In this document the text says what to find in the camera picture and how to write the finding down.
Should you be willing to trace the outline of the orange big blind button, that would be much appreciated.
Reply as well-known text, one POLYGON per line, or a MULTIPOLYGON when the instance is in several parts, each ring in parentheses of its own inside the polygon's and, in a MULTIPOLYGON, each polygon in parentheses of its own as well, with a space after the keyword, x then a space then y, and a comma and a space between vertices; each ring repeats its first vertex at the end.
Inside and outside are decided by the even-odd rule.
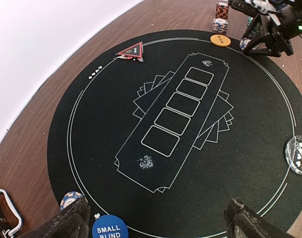
POLYGON ((231 45, 231 39, 225 35, 215 34, 210 37, 210 41, 219 47, 227 47, 231 45))

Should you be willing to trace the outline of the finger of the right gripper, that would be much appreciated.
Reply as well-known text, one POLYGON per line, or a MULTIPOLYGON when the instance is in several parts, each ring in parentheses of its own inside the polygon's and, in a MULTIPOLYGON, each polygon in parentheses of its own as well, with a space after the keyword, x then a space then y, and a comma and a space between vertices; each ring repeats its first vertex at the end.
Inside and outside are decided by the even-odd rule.
POLYGON ((243 38, 247 38, 258 23, 261 24, 259 32, 251 38, 242 52, 245 55, 275 55, 272 50, 273 42, 271 34, 268 31, 269 21, 265 15, 258 14, 253 18, 243 38))

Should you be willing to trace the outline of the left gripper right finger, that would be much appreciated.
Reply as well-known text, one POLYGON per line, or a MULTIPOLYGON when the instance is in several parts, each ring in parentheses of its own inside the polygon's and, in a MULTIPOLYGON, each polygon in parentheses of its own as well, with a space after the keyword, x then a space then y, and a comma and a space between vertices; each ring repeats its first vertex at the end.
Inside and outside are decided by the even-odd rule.
POLYGON ((224 210, 228 238, 288 238, 290 235, 272 225, 238 198, 224 210))

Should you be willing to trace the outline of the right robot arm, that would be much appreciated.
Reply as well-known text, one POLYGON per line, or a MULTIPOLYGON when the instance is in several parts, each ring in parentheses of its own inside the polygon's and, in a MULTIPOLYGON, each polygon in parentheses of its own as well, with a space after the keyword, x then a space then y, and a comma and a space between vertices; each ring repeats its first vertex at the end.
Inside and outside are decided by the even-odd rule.
POLYGON ((302 0, 230 0, 229 6, 252 21, 243 38, 245 55, 280 57, 294 54, 291 40, 302 35, 302 0))

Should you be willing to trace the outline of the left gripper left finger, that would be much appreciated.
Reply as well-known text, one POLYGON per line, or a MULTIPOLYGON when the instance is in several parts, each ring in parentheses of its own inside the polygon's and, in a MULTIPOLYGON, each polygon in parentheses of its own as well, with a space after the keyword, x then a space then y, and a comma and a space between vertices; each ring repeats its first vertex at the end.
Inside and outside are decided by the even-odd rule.
POLYGON ((22 235, 23 238, 87 238, 91 210, 85 198, 79 198, 51 220, 22 235))

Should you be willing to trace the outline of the blue small blind button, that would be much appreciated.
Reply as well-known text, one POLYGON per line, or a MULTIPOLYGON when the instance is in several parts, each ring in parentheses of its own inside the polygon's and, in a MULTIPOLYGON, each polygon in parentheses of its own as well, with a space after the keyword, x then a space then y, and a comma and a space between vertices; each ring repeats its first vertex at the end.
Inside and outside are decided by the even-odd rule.
POLYGON ((114 215, 103 215, 92 226, 93 238, 128 238, 126 224, 114 215))

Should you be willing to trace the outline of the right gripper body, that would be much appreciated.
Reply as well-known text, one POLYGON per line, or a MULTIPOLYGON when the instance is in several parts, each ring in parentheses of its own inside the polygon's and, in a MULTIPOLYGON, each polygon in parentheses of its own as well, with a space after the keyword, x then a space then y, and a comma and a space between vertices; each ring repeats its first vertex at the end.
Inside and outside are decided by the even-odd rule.
POLYGON ((291 39, 302 34, 301 0, 230 0, 228 4, 252 18, 258 14, 267 17, 275 55, 266 56, 280 57, 282 52, 288 56, 294 54, 291 39))

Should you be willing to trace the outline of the red triangle marker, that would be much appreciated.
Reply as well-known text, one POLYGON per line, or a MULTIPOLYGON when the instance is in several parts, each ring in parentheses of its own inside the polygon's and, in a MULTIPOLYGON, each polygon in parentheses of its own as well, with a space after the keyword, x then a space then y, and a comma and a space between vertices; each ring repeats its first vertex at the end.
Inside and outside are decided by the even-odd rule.
POLYGON ((140 41, 116 54, 116 57, 118 59, 124 59, 124 60, 133 60, 133 61, 139 61, 144 62, 143 59, 144 54, 144 47, 143 42, 140 41))

